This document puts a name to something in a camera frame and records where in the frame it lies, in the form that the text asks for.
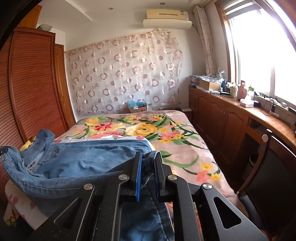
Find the blue denim jeans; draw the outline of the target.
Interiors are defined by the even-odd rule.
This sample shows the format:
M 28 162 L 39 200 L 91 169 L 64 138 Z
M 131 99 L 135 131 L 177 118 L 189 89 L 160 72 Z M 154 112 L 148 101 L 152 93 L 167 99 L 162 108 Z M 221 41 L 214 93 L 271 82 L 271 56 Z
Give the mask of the blue denim jeans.
M 142 153 L 142 183 L 138 202 L 122 206 L 121 240 L 173 240 L 167 206 L 158 202 L 154 161 L 158 151 L 146 140 L 118 138 L 55 142 L 49 130 L 40 130 L 25 150 L 5 146 L 2 163 L 10 180 L 45 216 L 52 215 L 84 184 L 98 184 L 119 176 Z

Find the floral pink bed blanket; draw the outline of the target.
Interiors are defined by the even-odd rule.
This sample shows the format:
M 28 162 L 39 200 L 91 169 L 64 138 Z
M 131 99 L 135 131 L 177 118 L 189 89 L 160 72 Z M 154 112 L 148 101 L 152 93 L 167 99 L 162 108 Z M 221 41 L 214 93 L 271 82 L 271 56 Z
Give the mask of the floral pink bed blanket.
M 227 183 L 205 141 L 186 115 L 176 110 L 144 111 L 85 118 L 55 138 L 56 143 L 129 138 L 149 141 L 161 153 L 172 173 L 188 183 L 208 182 L 247 215 L 242 202 Z

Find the dark wooden chair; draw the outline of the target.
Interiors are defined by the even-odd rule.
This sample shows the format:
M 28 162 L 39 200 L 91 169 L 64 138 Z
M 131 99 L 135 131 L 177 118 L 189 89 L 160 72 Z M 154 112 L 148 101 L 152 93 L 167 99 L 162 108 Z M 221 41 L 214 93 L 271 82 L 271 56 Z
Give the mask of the dark wooden chair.
M 238 197 L 249 219 L 270 240 L 295 240 L 295 154 L 270 130 L 262 140 Z

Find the long wooden cabinet counter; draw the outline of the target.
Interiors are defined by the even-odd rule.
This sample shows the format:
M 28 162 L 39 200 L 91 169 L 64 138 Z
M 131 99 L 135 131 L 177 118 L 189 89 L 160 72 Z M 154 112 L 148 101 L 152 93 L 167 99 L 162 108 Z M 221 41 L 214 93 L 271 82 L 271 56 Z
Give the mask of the long wooden cabinet counter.
M 244 108 L 236 99 L 192 87 L 189 106 L 194 127 L 236 194 L 257 161 L 266 130 L 295 154 L 294 131 L 260 108 Z

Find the yellow Pikachu plush toy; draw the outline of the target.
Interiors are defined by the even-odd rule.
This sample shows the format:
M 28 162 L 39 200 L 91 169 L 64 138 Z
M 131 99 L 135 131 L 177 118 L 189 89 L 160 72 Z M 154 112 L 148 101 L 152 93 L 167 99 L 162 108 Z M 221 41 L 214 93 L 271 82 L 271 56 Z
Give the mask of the yellow Pikachu plush toy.
M 28 141 L 26 141 L 26 143 L 23 146 L 20 147 L 19 151 L 21 152 L 29 148 L 35 139 L 36 137 L 31 137 Z

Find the white tissue box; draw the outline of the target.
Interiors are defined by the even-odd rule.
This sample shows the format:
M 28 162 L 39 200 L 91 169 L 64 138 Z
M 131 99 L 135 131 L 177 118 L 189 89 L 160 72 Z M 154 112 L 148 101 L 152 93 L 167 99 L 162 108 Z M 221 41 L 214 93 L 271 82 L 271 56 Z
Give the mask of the white tissue box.
M 251 99 L 240 99 L 240 105 L 245 108 L 251 108 L 254 106 L 254 101 Z

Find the cardboard box on counter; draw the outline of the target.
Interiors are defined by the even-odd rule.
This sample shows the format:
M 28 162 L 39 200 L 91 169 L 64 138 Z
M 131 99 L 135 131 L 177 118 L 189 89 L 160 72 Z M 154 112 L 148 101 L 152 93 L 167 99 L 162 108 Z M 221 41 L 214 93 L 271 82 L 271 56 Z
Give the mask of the cardboard box on counter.
M 207 80 L 199 80 L 199 87 L 209 91 L 219 91 L 221 88 L 220 82 L 211 82 Z

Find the pink bottle on counter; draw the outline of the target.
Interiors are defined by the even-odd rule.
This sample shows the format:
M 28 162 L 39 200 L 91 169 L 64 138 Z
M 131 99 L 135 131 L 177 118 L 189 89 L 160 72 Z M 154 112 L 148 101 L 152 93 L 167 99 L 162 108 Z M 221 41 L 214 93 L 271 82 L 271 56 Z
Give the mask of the pink bottle on counter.
M 240 86 L 238 88 L 237 98 L 241 100 L 241 99 L 245 99 L 246 96 L 247 96 L 247 89 L 245 87 L 245 81 L 241 80 Z

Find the white mug on counter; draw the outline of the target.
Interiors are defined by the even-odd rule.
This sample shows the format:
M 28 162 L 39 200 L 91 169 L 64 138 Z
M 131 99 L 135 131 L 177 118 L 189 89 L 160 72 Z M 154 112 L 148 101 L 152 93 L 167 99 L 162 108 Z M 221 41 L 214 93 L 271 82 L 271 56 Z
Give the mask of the white mug on counter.
M 238 95 L 238 87 L 237 86 L 231 86 L 230 87 L 230 96 L 232 98 L 237 98 Z

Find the pink circle pattern curtain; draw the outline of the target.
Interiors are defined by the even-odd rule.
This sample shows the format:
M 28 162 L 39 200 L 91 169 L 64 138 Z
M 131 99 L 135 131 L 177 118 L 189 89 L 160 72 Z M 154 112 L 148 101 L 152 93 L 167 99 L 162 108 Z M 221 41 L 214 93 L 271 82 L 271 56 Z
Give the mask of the pink circle pattern curtain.
M 124 113 L 130 104 L 181 105 L 183 53 L 170 31 L 125 35 L 65 54 L 70 97 L 78 118 Z

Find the window side drape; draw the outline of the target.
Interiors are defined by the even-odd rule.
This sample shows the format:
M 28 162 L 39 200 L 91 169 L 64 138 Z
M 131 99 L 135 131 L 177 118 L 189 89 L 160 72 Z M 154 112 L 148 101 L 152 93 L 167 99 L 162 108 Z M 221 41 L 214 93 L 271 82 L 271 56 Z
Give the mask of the window side drape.
M 216 75 L 212 36 L 205 10 L 202 6 L 195 5 L 193 8 L 193 14 L 197 23 L 198 33 L 200 35 L 204 49 L 206 74 Z

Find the window with wooden frame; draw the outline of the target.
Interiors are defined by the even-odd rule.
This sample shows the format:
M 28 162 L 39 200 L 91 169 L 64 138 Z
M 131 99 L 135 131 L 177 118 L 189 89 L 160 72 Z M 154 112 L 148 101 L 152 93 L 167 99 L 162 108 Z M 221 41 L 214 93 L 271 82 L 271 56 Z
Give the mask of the window with wooden frame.
M 295 107 L 295 25 L 276 1 L 215 2 L 228 80 Z

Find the wall air conditioner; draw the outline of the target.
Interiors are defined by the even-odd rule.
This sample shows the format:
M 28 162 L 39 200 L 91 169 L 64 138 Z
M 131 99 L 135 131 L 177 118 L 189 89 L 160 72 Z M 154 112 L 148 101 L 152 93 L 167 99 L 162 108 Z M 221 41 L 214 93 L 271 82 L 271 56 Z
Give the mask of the wall air conditioner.
M 143 27 L 161 29 L 190 29 L 192 22 L 187 11 L 174 9 L 147 9 L 147 19 L 143 20 Z

